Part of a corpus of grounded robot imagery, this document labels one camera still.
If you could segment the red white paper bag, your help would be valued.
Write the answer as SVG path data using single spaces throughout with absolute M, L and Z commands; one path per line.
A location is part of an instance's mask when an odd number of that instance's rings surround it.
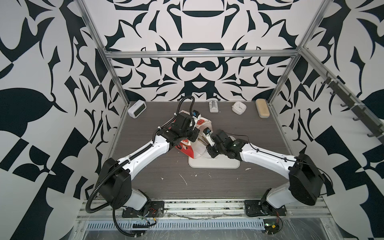
M 210 145 L 204 133 L 205 129 L 209 129 L 209 132 L 213 130 L 212 121 L 204 117 L 198 117 L 195 128 L 192 130 L 192 137 L 182 140 L 175 148 L 190 159 L 202 157 L 207 151 L 207 146 Z

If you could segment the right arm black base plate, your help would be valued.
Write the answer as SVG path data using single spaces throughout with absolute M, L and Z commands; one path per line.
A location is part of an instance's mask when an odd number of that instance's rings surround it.
M 278 209 L 272 207 L 264 200 L 245 200 L 245 213 L 248 217 L 286 216 L 285 206 Z

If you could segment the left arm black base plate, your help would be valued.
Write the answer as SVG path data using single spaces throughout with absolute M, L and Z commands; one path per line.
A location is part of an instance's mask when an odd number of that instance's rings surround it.
M 130 207 L 126 207 L 123 210 L 123 218 L 136 218 L 144 216 L 146 218 L 161 217 L 164 213 L 165 202 L 164 201 L 147 201 L 147 203 L 140 209 L 135 210 Z

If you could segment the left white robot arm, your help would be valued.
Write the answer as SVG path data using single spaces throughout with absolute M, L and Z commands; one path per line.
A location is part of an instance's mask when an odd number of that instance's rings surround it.
M 133 190 L 132 180 L 153 160 L 169 152 L 181 141 L 195 141 L 200 132 L 197 127 L 200 119 L 198 111 L 180 112 L 165 127 L 158 128 L 153 139 L 137 151 L 118 160 L 110 158 L 105 161 L 89 201 L 100 194 L 107 202 L 105 206 L 114 210 L 123 206 L 141 210 L 149 198 Z

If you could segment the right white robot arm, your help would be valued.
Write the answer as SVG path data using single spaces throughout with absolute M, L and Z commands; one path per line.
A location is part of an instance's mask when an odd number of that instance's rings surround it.
M 317 202 L 325 179 L 309 156 L 284 155 L 262 149 L 250 143 L 249 139 L 232 139 L 223 130 L 213 132 L 206 128 L 203 134 L 209 142 L 207 151 L 212 158 L 225 155 L 229 159 L 261 166 L 288 179 L 286 184 L 265 192 L 260 201 L 262 208 L 279 209 L 293 202 L 313 206 Z

